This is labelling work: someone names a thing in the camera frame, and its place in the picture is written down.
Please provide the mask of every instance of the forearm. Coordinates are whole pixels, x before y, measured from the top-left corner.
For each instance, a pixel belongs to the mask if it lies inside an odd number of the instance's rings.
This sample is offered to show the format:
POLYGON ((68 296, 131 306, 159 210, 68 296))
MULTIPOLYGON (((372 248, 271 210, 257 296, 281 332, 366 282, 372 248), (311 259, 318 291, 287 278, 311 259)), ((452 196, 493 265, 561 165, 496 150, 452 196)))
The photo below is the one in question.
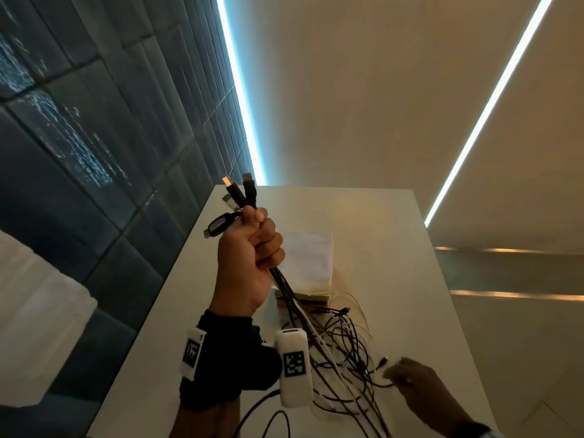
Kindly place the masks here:
POLYGON ((182 405, 169 438, 232 438, 239 424, 239 398, 192 412, 182 405))

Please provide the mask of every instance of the white tracker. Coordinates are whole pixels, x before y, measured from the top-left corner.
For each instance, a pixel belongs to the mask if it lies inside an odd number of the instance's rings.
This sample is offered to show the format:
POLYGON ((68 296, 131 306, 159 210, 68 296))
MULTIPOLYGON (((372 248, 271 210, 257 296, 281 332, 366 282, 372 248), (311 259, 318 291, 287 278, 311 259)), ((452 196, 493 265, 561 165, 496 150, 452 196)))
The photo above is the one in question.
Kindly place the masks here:
POLYGON ((308 338, 302 329, 276 332, 274 347, 282 360, 280 400, 284 407, 312 404, 312 373, 308 355, 308 338))

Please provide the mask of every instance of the table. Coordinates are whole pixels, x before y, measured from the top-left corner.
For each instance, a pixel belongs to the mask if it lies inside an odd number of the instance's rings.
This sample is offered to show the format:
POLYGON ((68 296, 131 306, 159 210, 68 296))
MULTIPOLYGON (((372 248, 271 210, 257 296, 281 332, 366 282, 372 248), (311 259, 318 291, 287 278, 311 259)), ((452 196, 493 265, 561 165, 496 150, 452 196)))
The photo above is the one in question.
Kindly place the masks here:
MULTIPOLYGON (((203 229, 225 212, 224 194, 223 186, 215 186, 88 436, 168 436, 179 406, 186 331, 208 307, 217 273, 218 238, 204 239, 203 229)), ((332 232, 333 290, 356 297, 377 349, 390 360, 409 356, 432 366, 475 420, 496 427, 412 191, 263 186, 258 205, 268 209, 281 232, 332 232)), ((271 341, 279 322, 270 295, 254 323, 271 341)), ((242 415, 262 395, 244 392, 242 415)), ((435 436, 396 390, 378 390, 376 398, 394 436, 435 436)), ((279 398, 272 398, 259 407, 242 436, 260 436, 279 406, 279 398)), ((294 437, 360 434, 350 418, 316 418, 308 408, 288 414, 294 437)), ((284 420, 275 420, 268 436, 285 434, 284 420)))

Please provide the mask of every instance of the floor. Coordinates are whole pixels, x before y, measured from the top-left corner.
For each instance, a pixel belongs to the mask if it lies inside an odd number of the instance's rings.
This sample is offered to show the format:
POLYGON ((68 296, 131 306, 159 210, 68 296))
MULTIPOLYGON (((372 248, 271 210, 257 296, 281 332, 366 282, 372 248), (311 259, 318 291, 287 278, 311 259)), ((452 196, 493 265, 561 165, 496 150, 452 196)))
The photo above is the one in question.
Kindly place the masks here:
MULTIPOLYGON (((584 256, 437 251, 450 290, 584 294, 584 256)), ((584 437, 584 302, 453 295, 499 430, 584 437)))

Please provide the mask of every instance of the hand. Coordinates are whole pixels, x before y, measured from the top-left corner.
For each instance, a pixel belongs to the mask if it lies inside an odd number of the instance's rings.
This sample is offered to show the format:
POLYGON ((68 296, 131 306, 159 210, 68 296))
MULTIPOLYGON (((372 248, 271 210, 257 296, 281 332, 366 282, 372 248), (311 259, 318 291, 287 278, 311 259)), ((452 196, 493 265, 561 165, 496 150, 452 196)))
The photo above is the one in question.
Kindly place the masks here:
POLYGON ((209 310, 221 316, 252 316, 266 300, 268 271, 284 259, 282 235, 260 207, 245 206, 219 240, 217 282, 209 310))
POLYGON ((396 385, 412 412, 439 434, 451 437, 462 424, 472 422, 434 369, 402 358, 383 376, 396 385))

